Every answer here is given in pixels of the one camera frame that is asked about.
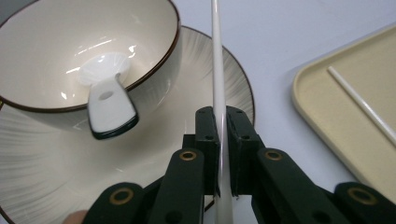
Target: white stick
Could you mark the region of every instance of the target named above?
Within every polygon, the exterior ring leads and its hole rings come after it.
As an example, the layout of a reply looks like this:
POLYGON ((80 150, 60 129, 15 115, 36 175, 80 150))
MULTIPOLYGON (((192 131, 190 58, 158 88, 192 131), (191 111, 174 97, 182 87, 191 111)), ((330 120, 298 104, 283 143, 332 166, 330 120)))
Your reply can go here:
POLYGON ((219 3, 212 0, 213 35, 213 110, 220 140, 219 192, 215 196, 216 223, 233 224, 233 201, 230 184, 224 68, 220 36, 219 3))
POLYGON ((332 67, 328 68, 330 74, 337 80, 349 96, 358 104, 373 123, 382 131, 382 133, 396 146, 396 132, 394 132, 388 124, 382 120, 378 114, 361 98, 361 96, 347 83, 346 80, 332 67))

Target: white spoon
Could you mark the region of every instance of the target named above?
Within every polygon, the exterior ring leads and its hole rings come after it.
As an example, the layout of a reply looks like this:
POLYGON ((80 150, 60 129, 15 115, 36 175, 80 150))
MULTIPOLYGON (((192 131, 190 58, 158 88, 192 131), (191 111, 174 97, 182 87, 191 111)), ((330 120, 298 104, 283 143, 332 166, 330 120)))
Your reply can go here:
POLYGON ((79 69, 79 82, 91 86, 88 114, 96 139, 125 133, 138 122, 134 105, 121 85, 130 67, 127 55, 112 52, 90 59, 79 69))

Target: spoon hole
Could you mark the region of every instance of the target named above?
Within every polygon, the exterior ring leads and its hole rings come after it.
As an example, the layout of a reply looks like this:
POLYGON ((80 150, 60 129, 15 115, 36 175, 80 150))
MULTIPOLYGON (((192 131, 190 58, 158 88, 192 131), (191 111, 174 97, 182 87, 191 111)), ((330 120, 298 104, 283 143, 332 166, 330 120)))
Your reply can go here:
POLYGON ((100 101, 107 100, 113 95, 113 93, 114 93, 113 91, 106 91, 99 96, 99 100, 100 101))

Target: tray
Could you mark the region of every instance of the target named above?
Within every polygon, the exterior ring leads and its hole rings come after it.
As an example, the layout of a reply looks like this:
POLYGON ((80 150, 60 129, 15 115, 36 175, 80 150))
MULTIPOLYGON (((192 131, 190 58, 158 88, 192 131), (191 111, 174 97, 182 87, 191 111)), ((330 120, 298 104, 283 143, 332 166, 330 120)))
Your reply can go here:
POLYGON ((396 147, 332 78, 330 65, 396 130, 396 27, 309 64, 292 91, 299 113, 359 181, 396 203, 396 147))

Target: bowl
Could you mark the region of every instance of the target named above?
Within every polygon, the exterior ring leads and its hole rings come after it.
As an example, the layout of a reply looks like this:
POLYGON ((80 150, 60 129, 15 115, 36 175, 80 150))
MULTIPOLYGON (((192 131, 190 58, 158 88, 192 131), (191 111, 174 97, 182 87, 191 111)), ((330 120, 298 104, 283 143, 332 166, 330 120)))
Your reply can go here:
POLYGON ((177 78, 180 28, 168 0, 36 1, 0 27, 0 101, 50 126, 87 131, 91 86, 81 67, 117 52, 130 65, 119 83, 145 119, 177 78))

